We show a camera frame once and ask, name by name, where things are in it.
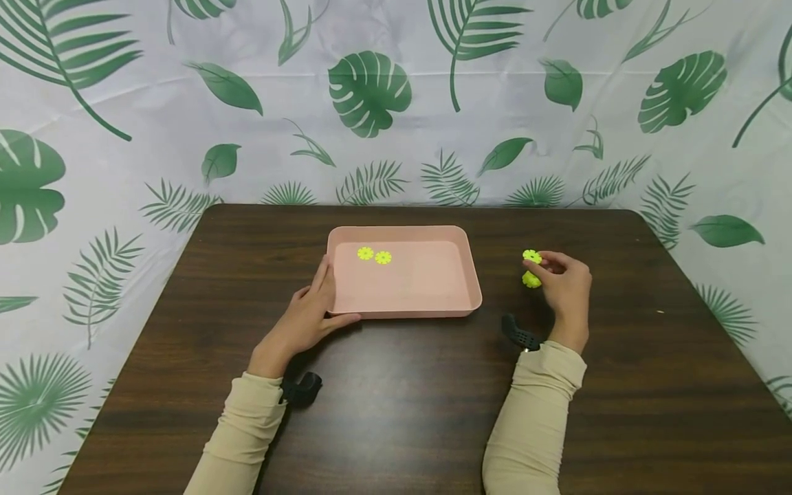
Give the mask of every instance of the white backdrop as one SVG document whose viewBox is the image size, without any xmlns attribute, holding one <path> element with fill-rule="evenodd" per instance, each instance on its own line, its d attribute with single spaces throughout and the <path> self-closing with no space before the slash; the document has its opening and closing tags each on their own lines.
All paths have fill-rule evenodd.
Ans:
<svg viewBox="0 0 792 495">
<path fill-rule="evenodd" d="M 0 1 L 0 493 L 58 489 L 219 201 L 638 211 L 792 414 L 790 25 L 786 0 Z"/>
</svg>

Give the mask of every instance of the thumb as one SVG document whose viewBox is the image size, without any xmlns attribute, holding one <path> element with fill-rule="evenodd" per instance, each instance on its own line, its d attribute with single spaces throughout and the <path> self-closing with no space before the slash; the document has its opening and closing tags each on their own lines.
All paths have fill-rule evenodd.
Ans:
<svg viewBox="0 0 792 495">
<path fill-rule="evenodd" d="M 324 331 L 325 335 L 327 335 L 328 333 L 332 333 L 335 330 L 359 321 L 360 315 L 357 313 L 339 314 L 338 316 L 333 316 L 332 318 L 326 318 L 322 322 L 322 330 Z"/>
<path fill-rule="evenodd" d="M 553 276 L 552 273 L 548 272 L 541 265 L 534 263 L 531 260 L 523 260 L 523 266 L 527 268 L 527 270 L 538 278 L 543 284 L 546 284 L 547 281 Z"/>
</svg>

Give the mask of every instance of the forearm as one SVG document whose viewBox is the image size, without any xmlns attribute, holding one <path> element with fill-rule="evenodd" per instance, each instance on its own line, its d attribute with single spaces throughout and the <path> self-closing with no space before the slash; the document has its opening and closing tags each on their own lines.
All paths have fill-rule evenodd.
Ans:
<svg viewBox="0 0 792 495">
<path fill-rule="evenodd" d="M 585 342 L 576 339 L 569 343 L 582 349 Z M 558 341 L 520 354 L 484 454 L 489 495 L 558 494 L 567 410 L 585 369 L 580 355 Z"/>
<path fill-rule="evenodd" d="M 232 382 L 223 415 L 185 495 L 250 495 L 286 409 L 282 379 L 245 373 Z"/>
</svg>

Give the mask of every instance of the yellow flower-shaped block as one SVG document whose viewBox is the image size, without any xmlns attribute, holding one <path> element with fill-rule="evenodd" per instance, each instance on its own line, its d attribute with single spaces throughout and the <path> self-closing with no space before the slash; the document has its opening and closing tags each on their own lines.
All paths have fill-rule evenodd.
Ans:
<svg viewBox="0 0 792 495">
<path fill-rule="evenodd" d="M 388 253 L 387 251 L 380 251 L 374 257 L 374 259 L 377 261 L 377 263 L 381 265 L 387 265 L 388 263 L 390 263 L 390 259 L 391 259 L 390 253 Z"/>
<path fill-rule="evenodd" d="M 523 251 L 523 259 L 524 260 L 531 260 L 534 263 L 541 263 L 542 262 L 542 255 L 534 251 L 533 249 L 526 249 Z"/>
<path fill-rule="evenodd" d="M 357 257 L 361 260 L 371 260 L 374 257 L 374 250 L 370 247 L 363 246 L 357 250 Z"/>
<path fill-rule="evenodd" d="M 523 284 L 525 284 L 525 287 L 528 287 L 529 289 L 536 289 L 537 287 L 542 286 L 542 281 L 539 280 L 539 278 L 533 273 L 525 272 L 523 274 Z"/>
</svg>

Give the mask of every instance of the hand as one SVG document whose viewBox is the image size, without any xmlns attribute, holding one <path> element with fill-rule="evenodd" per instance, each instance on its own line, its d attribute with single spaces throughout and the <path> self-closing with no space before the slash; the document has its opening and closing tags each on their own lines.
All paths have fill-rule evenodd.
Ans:
<svg viewBox="0 0 792 495">
<path fill-rule="evenodd" d="M 553 251 L 539 251 L 542 263 L 523 265 L 542 281 L 547 304 L 555 313 L 550 339 L 580 354 L 588 341 L 588 294 L 592 276 L 581 261 Z"/>
<path fill-rule="evenodd" d="M 294 293 L 284 315 L 256 346 L 248 373 L 279 378 L 296 354 L 314 347 L 334 330 L 360 320 L 359 314 L 325 318 L 335 298 L 336 279 L 325 255 L 311 285 Z"/>
</svg>

